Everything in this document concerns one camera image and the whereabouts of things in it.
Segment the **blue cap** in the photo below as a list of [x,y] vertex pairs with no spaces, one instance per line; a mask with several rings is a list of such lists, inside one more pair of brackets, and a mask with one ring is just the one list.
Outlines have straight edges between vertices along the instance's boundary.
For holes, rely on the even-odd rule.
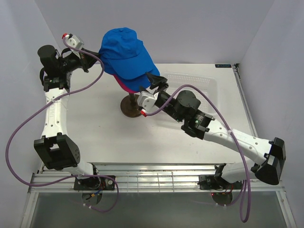
[[146,72],[159,73],[143,41],[130,28],[114,28],[105,33],[99,50],[104,71],[125,80],[133,80]]
[[[117,73],[114,71],[114,69],[107,63],[104,62],[104,71],[107,74],[110,75],[117,75]],[[140,87],[144,87],[144,88],[148,88],[150,86],[150,82],[147,78],[146,75],[143,76],[139,76],[137,78],[133,78],[133,79],[123,79],[122,77],[120,77],[120,79],[122,80],[122,82],[131,90],[133,90],[135,93],[140,91]]]

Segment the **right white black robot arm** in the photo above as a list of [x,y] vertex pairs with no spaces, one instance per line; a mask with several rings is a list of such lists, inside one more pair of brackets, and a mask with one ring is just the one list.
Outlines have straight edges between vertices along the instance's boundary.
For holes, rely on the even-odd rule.
[[199,110],[200,100],[192,91],[179,87],[172,95],[166,93],[167,79],[146,73],[153,93],[141,88],[138,105],[144,116],[164,111],[177,122],[190,137],[217,143],[240,153],[249,161],[223,163],[215,167],[215,173],[204,177],[200,186],[204,189],[225,189],[242,180],[258,179],[266,184],[278,185],[286,161],[285,142],[280,138],[260,139],[232,130],[225,120],[218,121],[212,115]]

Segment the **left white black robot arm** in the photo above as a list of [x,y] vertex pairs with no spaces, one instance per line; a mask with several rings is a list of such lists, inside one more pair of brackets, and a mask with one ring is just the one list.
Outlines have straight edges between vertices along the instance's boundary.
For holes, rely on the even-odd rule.
[[67,171],[76,175],[76,184],[86,190],[98,189],[101,179],[93,164],[82,161],[80,149],[67,133],[67,103],[72,72],[78,68],[88,72],[100,55],[86,50],[63,56],[52,45],[38,49],[43,65],[40,80],[45,92],[45,125],[41,138],[34,141],[34,148],[48,169]]

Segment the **pink cap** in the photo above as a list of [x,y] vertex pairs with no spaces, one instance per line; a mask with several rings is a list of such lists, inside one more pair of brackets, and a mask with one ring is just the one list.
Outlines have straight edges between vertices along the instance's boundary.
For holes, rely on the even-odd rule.
[[117,81],[117,83],[119,84],[119,86],[126,92],[134,94],[135,92],[133,90],[131,90],[130,88],[128,88],[120,79],[120,77],[118,77],[117,75],[113,75],[113,77],[115,78],[115,80]]

